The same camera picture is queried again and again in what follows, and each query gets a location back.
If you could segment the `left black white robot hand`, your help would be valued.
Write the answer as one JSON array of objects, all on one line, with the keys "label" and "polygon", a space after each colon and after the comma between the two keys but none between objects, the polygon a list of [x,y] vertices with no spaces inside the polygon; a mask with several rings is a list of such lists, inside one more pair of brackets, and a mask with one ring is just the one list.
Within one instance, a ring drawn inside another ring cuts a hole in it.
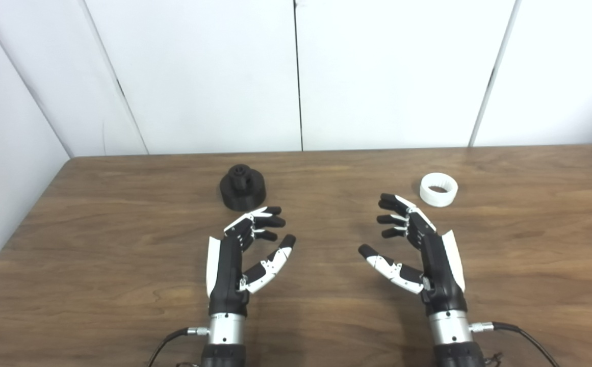
[{"label": "left black white robot hand", "polygon": [[243,269],[243,255],[256,240],[278,239],[270,228],[286,225],[281,212],[280,206],[247,212],[224,228],[222,239],[209,238],[205,290],[210,316],[222,313],[246,317],[250,296],[268,285],[287,263],[296,243],[291,234],[285,235],[266,258]]}]

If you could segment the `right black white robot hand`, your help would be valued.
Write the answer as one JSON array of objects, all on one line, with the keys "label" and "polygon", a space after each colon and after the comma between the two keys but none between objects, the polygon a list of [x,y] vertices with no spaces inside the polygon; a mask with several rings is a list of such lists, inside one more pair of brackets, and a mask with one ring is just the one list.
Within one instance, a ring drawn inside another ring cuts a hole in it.
[{"label": "right black white robot hand", "polygon": [[382,237],[407,239],[419,251],[423,269],[398,263],[368,244],[359,246],[359,254],[390,282],[419,295],[428,316],[439,312],[467,312],[465,279],[454,233],[438,233],[419,207],[398,195],[383,193],[379,207],[392,211],[392,214],[376,218],[380,224],[392,225],[382,231]]}]

